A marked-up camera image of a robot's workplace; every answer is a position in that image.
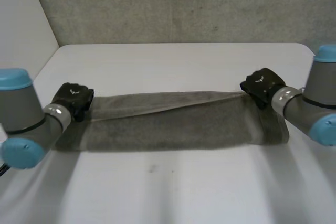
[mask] light blue joint cap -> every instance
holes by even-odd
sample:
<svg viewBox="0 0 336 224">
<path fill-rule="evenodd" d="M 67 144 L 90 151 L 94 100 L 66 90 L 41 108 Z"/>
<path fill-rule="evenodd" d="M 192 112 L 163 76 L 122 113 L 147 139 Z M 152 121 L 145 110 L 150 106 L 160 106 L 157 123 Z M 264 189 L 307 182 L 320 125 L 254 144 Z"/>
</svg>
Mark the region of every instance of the light blue joint cap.
<svg viewBox="0 0 336 224">
<path fill-rule="evenodd" d="M 31 81 L 28 72 L 22 68 L 0 69 L 0 91 L 23 89 L 30 85 Z"/>
<path fill-rule="evenodd" d="M 44 149 L 26 138 L 8 138 L 1 146 L 3 161 L 10 167 L 28 169 L 35 167 L 45 156 Z"/>
<path fill-rule="evenodd" d="M 309 136 L 322 145 L 336 145 L 336 113 L 318 120 L 310 129 Z"/>
<path fill-rule="evenodd" d="M 314 61 L 324 63 L 336 63 L 336 44 L 320 46 L 319 53 Z"/>
</svg>

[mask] gray towel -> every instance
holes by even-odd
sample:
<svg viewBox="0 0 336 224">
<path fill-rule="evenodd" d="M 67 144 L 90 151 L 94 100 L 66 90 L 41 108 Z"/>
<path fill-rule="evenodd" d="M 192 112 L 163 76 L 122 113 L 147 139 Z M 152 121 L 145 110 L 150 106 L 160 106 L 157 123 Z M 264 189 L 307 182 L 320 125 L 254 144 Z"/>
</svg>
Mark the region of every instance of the gray towel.
<svg viewBox="0 0 336 224">
<path fill-rule="evenodd" d="M 162 151 L 287 143 L 284 119 L 243 92 L 170 92 L 94 98 L 60 151 Z"/>
</svg>

